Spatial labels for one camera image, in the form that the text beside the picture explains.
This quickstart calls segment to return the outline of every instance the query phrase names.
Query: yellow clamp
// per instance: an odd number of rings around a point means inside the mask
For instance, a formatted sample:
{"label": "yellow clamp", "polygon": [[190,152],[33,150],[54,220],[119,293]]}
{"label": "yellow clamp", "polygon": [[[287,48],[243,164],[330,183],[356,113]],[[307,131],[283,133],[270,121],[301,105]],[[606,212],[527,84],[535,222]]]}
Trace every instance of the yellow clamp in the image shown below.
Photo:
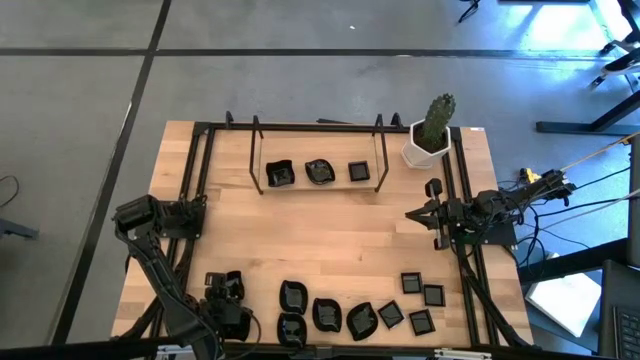
{"label": "yellow clamp", "polygon": [[533,172],[533,170],[529,168],[520,169],[520,176],[524,178],[528,184],[533,184],[538,179],[540,179],[540,175]]}

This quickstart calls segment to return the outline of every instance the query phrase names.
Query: potted cactus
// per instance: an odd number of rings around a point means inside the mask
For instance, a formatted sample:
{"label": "potted cactus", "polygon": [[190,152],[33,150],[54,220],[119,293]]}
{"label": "potted cactus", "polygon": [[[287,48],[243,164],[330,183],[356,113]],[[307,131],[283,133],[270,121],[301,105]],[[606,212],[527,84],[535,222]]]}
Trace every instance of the potted cactus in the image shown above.
{"label": "potted cactus", "polygon": [[451,131],[447,126],[456,110],[451,94],[438,96],[423,120],[411,124],[409,139],[402,148],[402,158],[412,169],[429,169],[449,149]]}

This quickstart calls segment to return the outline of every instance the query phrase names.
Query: black square dish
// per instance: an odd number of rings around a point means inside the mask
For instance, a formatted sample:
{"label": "black square dish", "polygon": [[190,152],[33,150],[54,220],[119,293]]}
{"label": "black square dish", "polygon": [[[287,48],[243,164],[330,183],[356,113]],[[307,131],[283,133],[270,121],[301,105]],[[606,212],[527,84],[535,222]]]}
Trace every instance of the black square dish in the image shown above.
{"label": "black square dish", "polygon": [[435,326],[433,326],[433,320],[431,320],[431,313],[429,313],[428,309],[409,314],[409,319],[411,319],[411,327],[413,327],[413,333],[416,334],[416,336],[436,331]]}
{"label": "black square dish", "polygon": [[369,165],[366,161],[357,161],[349,163],[349,177],[351,181],[369,180]]}
{"label": "black square dish", "polygon": [[378,314],[389,329],[400,324],[402,320],[404,320],[404,315],[402,315],[402,311],[400,311],[400,307],[395,300],[391,300],[390,303],[381,307],[378,310]]}
{"label": "black square dish", "polygon": [[405,294],[419,294],[422,292],[422,277],[420,273],[402,273],[402,292]]}
{"label": "black square dish", "polygon": [[424,293],[424,304],[427,306],[445,306],[444,286],[442,285],[422,285]]}

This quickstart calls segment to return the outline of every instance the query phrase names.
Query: keyboard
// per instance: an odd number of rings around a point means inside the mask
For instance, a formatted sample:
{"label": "keyboard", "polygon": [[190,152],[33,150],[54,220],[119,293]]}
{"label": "keyboard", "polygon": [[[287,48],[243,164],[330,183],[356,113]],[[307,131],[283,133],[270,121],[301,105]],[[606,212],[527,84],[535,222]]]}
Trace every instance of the keyboard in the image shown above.
{"label": "keyboard", "polygon": [[640,360],[640,309],[614,308],[618,358]]}

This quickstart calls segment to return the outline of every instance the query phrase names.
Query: black container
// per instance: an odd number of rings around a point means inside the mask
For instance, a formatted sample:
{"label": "black container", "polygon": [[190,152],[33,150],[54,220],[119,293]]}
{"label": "black container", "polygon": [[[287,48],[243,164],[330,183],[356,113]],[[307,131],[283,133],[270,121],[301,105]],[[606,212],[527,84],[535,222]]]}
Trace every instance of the black container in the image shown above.
{"label": "black container", "polygon": [[411,319],[411,327],[413,327],[413,333],[416,336],[436,331],[428,309],[409,314],[409,319]]}
{"label": "black container", "polygon": [[349,178],[351,181],[369,180],[369,164],[366,161],[356,161],[349,163]]}
{"label": "black container", "polygon": [[347,314],[347,327],[353,336],[353,341],[368,338],[378,328],[378,317],[370,302],[362,303]]}
{"label": "black container", "polygon": [[382,322],[387,325],[387,328],[389,329],[400,324],[402,320],[404,320],[404,315],[402,315],[402,311],[395,300],[391,300],[390,303],[381,307],[378,310],[378,315],[380,315]]}
{"label": "black container", "polygon": [[282,346],[301,349],[307,343],[307,324],[301,315],[280,314],[276,332]]}
{"label": "black container", "polygon": [[315,299],[313,301],[313,323],[320,331],[340,332],[342,328],[342,310],[333,299]]}
{"label": "black container", "polygon": [[405,294],[419,294],[422,292],[422,277],[420,273],[402,273],[402,292]]}
{"label": "black container", "polygon": [[422,288],[426,306],[445,306],[444,286],[424,284]]}
{"label": "black container", "polygon": [[309,295],[304,284],[297,281],[283,281],[280,286],[280,307],[290,313],[304,315],[307,311]]}
{"label": "black container", "polygon": [[312,183],[323,185],[336,180],[336,173],[331,164],[325,159],[309,161],[304,164],[304,169]]}
{"label": "black container", "polygon": [[295,183],[296,175],[293,172],[293,162],[291,160],[280,160],[274,163],[267,163],[267,179],[270,187]]}

